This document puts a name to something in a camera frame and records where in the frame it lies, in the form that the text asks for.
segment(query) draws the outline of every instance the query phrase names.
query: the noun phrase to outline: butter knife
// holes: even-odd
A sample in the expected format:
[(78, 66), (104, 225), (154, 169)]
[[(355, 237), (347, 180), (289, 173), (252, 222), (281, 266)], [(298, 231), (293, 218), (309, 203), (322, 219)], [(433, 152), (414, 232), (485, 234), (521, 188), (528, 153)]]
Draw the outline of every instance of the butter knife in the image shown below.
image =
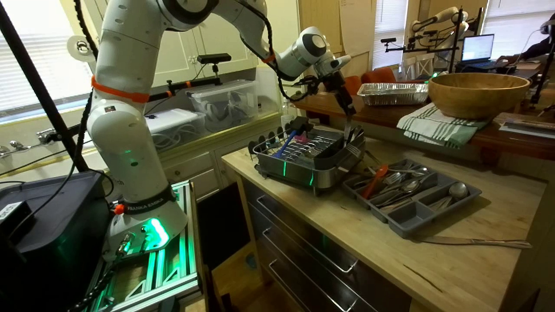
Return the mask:
[(440, 244), (440, 245), (481, 245), (481, 246), (502, 246), (516, 249), (530, 249), (532, 244), (525, 240), (488, 240), (488, 239), (472, 239), (458, 238), (446, 236), (417, 236), (415, 241), (424, 243)]

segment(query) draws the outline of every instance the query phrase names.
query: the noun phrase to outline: laptop screen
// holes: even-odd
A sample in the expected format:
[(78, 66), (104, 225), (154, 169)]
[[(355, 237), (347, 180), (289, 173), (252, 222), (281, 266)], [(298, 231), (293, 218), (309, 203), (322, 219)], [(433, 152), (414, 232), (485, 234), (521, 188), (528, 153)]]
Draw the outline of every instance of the laptop screen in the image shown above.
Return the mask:
[(466, 37), (462, 46), (462, 60), (490, 59), (493, 50), (493, 34)]

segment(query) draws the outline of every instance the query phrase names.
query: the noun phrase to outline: person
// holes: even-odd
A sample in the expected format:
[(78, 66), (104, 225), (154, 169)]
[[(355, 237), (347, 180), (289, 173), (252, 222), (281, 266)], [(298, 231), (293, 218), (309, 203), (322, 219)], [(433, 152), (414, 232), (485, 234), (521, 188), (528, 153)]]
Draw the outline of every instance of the person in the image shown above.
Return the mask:
[[(551, 15), (550, 21), (555, 20), (555, 13)], [(534, 44), (533, 46), (529, 47), (526, 52), (522, 54), (515, 54), (513, 56), (502, 56), (497, 59), (498, 62), (503, 60), (507, 60), (507, 65), (511, 65), (516, 63), (518, 60), (527, 60), (529, 58), (542, 56), (547, 54), (551, 51), (551, 45), (549, 44), (549, 37), (545, 38), (539, 43)]]

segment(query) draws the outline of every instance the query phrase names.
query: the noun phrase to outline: orange strap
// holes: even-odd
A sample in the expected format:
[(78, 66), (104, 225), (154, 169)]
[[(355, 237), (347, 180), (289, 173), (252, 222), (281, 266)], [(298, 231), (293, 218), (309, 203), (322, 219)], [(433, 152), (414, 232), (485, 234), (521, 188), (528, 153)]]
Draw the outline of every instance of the orange strap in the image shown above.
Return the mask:
[(150, 94), (128, 93), (128, 92), (123, 92), (123, 91), (120, 91), (120, 90), (116, 90), (116, 89), (106, 87), (105, 85), (99, 84), (96, 81), (96, 79), (94, 79), (94, 76), (91, 80), (92, 80), (91, 85), (96, 90), (99, 90), (99, 91), (102, 91), (102, 92), (105, 92), (105, 93), (109, 93), (109, 94), (113, 94), (113, 95), (116, 95), (118, 97), (128, 98), (128, 99), (134, 101), (135, 103), (147, 103), (148, 98), (150, 97)]
[(267, 59), (263, 59), (262, 62), (264, 64), (268, 64), (268, 63), (272, 62), (274, 59), (276, 59), (276, 54), (275, 53), (270, 55)]

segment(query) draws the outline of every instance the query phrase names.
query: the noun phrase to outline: paper on wall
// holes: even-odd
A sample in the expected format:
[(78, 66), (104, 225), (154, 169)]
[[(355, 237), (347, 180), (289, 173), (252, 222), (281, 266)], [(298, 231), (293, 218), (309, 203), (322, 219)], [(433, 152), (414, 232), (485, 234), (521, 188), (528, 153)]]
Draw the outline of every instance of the paper on wall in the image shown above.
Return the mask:
[(339, 9), (345, 53), (354, 57), (370, 51), (374, 44), (372, 0), (340, 0)]

